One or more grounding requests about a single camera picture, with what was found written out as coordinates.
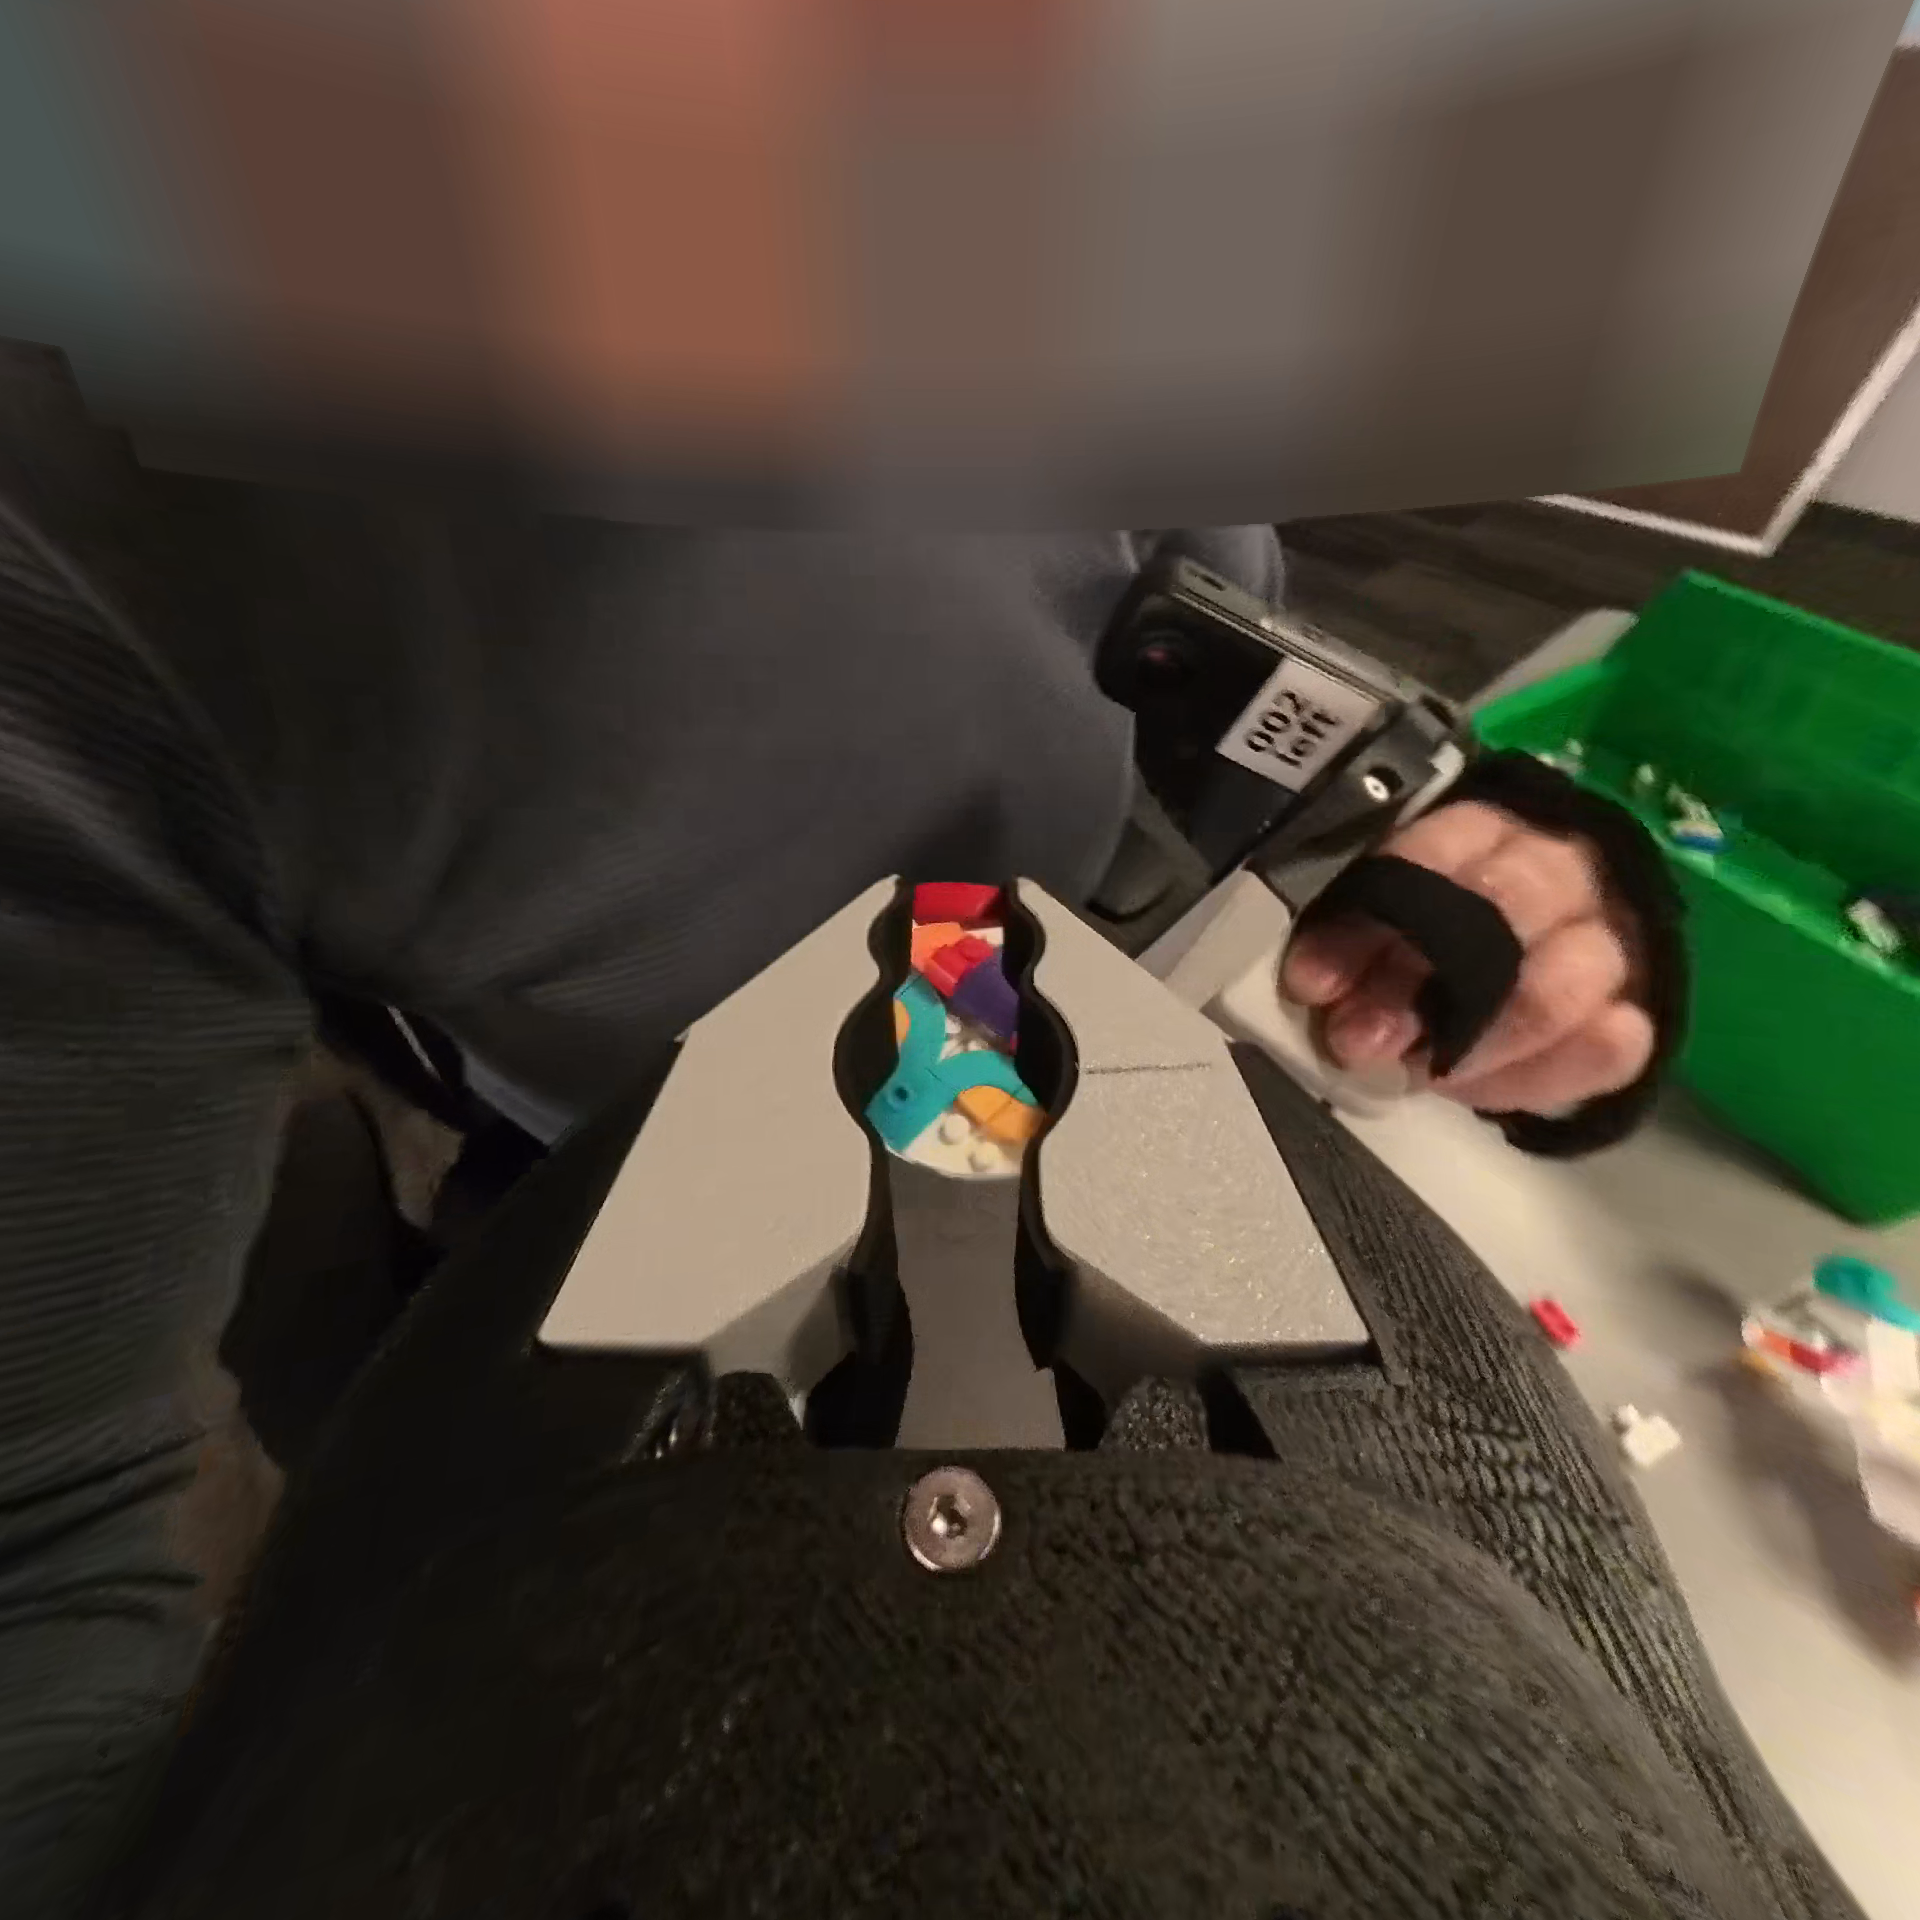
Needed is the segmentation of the teal lego piece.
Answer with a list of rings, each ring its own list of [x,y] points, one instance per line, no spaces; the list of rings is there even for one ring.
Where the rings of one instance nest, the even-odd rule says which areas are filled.
[[[1901,1285],[1871,1262],[1827,1256],[1812,1267],[1812,1288],[1846,1312],[1917,1337],[1917,1308],[1905,1301]]]

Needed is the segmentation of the green plastic bin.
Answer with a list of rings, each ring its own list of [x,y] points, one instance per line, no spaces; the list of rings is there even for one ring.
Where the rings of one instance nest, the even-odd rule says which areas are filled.
[[[1845,880],[1917,886],[1915,651],[1700,571],[1596,664],[1477,714],[1488,753],[1577,736],[1593,782],[1641,763]],[[1915,1214],[1917,980],[1681,880],[1691,1014],[1675,1075],[1728,1131],[1857,1226]]]

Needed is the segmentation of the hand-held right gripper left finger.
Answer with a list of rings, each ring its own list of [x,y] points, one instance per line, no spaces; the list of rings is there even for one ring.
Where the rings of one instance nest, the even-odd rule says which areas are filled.
[[[541,1346],[708,1370],[849,1353],[833,1281],[868,1224],[873,1153],[832,1065],[880,986],[871,934],[893,899],[878,880],[685,1030]]]

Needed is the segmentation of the person's left hand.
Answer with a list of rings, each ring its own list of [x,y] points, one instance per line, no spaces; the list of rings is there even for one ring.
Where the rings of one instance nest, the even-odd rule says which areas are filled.
[[[1641,937],[1589,836],[1459,800],[1408,825],[1384,853],[1495,907],[1519,939],[1519,971],[1477,1046],[1439,1075],[1415,1003],[1421,956],[1373,920],[1316,917],[1286,946],[1280,992],[1313,1020],[1332,1065],[1365,1073],[1395,1060],[1463,1109],[1548,1117],[1641,1077],[1656,1040],[1641,1005]]]

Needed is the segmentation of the person's grey sweater torso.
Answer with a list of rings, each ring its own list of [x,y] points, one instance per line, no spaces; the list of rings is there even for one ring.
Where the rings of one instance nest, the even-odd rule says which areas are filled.
[[[757,536],[142,465],[5,342],[5,1915],[80,1915],[219,1603],[217,1360],[325,992],[550,1139],[876,877],[1084,900],[1097,638],[1269,526]]]

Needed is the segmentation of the round colourful lego build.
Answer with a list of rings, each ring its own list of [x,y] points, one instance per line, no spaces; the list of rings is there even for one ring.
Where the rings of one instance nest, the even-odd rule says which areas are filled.
[[[867,1120],[897,1163],[959,1185],[1007,1185],[1048,1117],[1016,1068],[1022,1002],[1004,956],[1004,891],[917,880],[905,913],[895,1057]]]

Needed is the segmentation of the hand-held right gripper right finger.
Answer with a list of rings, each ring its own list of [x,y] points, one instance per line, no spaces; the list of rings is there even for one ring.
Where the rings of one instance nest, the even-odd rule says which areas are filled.
[[[1368,1331],[1227,1033],[1032,880],[1022,1042],[1048,1042],[1014,1293],[1039,1370],[1352,1360]]]

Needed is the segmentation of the pile of loose lego pieces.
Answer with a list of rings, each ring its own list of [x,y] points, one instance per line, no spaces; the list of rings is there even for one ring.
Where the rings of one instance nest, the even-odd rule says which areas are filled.
[[[1681,880],[1710,882],[1819,948],[1857,956],[1870,969],[1917,971],[1912,889],[1845,880],[1745,828],[1729,805],[1702,800],[1648,762],[1620,789],[1593,782],[1597,766],[1591,766],[1577,736],[1550,745],[1535,758],[1628,806],[1653,830]]]

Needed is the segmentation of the white lego unicorn build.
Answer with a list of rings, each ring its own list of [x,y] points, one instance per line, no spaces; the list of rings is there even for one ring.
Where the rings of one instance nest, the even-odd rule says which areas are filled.
[[[1811,1285],[1748,1309],[1743,1360],[1846,1457],[1861,1507],[1917,1550],[1917,1334],[1864,1322]]]

